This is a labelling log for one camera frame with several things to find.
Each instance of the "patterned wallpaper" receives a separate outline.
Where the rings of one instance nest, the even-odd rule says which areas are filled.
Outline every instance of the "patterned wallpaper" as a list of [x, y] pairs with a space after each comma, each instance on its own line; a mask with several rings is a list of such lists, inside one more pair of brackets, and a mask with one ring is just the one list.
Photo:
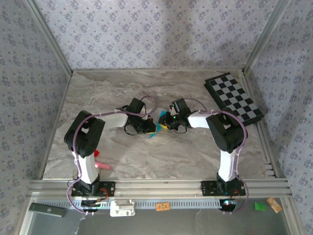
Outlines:
[[276, 0], [36, 0], [72, 69], [242, 68]]
[[313, 2], [291, 0], [249, 76], [271, 145], [313, 235]]
[[0, 234], [38, 177], [67, 76], [22, 0], [0, 1]]

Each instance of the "orange label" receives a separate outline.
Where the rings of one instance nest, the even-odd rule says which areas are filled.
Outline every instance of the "orange label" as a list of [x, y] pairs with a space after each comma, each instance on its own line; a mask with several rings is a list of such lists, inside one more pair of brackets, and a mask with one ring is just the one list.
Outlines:
[[269, 198], [267, 202], [276, 213], [279, 213], [282, 210], [282, 207], [276, 202], [276, 200], [273, 197]]
[[169, 211], [170, 208], [170, 203], [169, 202], [163, 202], [163, 203], [156, 203], [156, 211]]

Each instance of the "green sticker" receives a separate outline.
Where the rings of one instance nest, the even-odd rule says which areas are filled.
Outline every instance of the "green sticker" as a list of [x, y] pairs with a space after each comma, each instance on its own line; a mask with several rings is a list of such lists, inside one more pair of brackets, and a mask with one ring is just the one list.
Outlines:
[[256, 211], [266, 211], [266, 207], [262, 203], [254, 203], [254, 207]]

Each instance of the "pink marker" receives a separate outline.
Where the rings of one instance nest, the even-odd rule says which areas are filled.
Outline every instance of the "pink marker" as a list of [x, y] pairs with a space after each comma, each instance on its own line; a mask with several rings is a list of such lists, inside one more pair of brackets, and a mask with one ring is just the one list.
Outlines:
[[105, 163], [94, 161], [94, 165], [98, 169], [111, 170], [111, 166], [109, 164], [105, 164]]

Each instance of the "gray marble floor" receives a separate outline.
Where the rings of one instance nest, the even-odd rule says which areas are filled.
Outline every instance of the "gray marble floor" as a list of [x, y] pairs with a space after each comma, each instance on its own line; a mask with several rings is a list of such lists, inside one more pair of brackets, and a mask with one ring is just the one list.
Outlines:
[[[152, 95], [158, 101], [153, 114], [157, 121], [162, 110], [179, 97], [192, 97], [208, 110], [218, 110], [203, 84], [205, 79], [221, 74], [216, 71], [77, 71], [74, 72], [59, 118], [56, 134], [45, 168], [45, 179], [72, 178], [77, 175], [74, 157], [63, 138], [81, 110], [91, 113], [112, 111], [127, 105], [132, 98]], [[147, 108], [153, 103], [145, 100]], [[188, 101], [191, 110], [199, 104]], [[247, 127], [249, 138], [239, 158], [239, 173], [244, 178], [263, 178], [264, 160], [253, 125]], [[100, 171], [108, 178], [215, 178], [220, 151], [207, 129], [190, 129], [186, 134], [161, 130], [150, 135], [129, 136], [123, 128], [102, 133], [97, 160], [112, 166]]]

